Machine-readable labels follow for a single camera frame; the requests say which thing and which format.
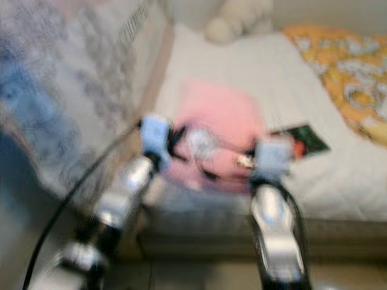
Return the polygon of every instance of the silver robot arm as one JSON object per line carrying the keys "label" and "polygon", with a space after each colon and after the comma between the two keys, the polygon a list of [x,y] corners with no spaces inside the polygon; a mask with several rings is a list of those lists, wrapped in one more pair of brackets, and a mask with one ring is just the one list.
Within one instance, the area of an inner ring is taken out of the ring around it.
{"label": "silver robot arm", "polygon": [[33,280],[34,290],[101,289],[109,260],[124,231],[134,224],[143,197],[159,168],[167,167],[171,124],[158,117],[141,121],[142,155],[116,174],[96,210],[74,240]]}
{"label": "silver robot arm", "polygon": [[281,185],[293,145],[263,140],[256,146],[252,190],[253,246],[262,288],[311,289],[304,222],[292,195]]}

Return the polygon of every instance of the small object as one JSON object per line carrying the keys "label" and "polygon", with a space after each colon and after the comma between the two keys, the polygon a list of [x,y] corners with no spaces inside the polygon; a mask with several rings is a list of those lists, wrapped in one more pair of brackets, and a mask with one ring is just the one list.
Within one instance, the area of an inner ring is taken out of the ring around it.
{"label": "small object", "polygon": [[296,159],[301,159],[305,152],[305,145],[301,141],[294,142],[294,156]]}
{"label": "small object", "polygon": [[256,160],[254,157],[247,156],[247,155],[241,155],[236,160],[236,164],[248,169],[254,169],[256,165]]}
{"label": "small object", "polygon": [[191,130],[188,133],[187,141],[191,154],[196,158],[212,158],[219,148],[217,137],[205,129]]}

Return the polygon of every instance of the yellow floral blanket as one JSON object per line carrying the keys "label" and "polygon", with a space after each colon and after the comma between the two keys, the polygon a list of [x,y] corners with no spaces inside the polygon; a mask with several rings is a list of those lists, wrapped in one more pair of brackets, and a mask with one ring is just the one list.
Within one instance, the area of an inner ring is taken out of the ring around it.
{"label": "yellow floral blanket", "polygon": [[357,133],[387,146],[387,36],[297,25],[284,33]]}

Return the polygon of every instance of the stuffed animal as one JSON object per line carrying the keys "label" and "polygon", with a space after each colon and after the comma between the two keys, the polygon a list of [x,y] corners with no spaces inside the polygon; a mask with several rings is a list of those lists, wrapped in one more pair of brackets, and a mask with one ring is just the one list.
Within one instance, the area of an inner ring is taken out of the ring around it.
{"label": "stuffed animal", "polygon": [[226,0],[208,23],[207,40],[229,43],[243,34],[262,34],[273,29],[273,0]]}

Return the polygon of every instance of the black cable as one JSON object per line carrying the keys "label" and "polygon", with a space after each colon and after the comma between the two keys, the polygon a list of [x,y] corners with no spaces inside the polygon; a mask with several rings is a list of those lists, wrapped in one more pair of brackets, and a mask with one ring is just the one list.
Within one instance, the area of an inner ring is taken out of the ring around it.
{"label": "black cable", "polygon": [[40,253],[40,251],[42,249],[42,246],[43,246],[43,244],[44,244],[48,234],[53,229],[56,221],[58,220],[59,216],[62,214],[64,209],[68,206],[68,204],[70,203],[71,199],[77,193],[77,191],[80,188],[80,186],[85,182],[85,180],[90,176],[90,174],[92,174],[92,172],[95,171],[95,169],[105,160],[105,158],[113,151],[113,149],[116,148],[117,145],[120,144],[123,140],[125,140],[126,137],[128,137],[130,134],[132,134],[133,131],[137,127],[139,127],[139,126],[141,126],[141,121],[139,121],[134,127],[130,128],[126,132],[124,132],[123,135],[121,135],[118,139],[116,139],[115,142],[113,142],[104,151],[104,153],[101,155],[101,157],[98,158],[97,161],[77,181],[77,183],[75,183],[74,187],[66,195],[66,198],[60,203],[60,205],[58,206],[57,210],[54,212],[54,215],[48,221],[46,227],[44,228],[44,230],[43,230],[43,232],[41,234],[41,236],[39,237],[39,240],[37,241],[37,243],[35,245],[34,251],[33,251],[31,259],[30,259],[30,263],[28,264],[27,272],[25,274],[23,288],[22,288],[23,290],[27,290],[29,285],[30,285],[32,274],[33,274],[33,271],[34,271],[34,267],[35,267],[37,258],[39,256],[39,253]]}

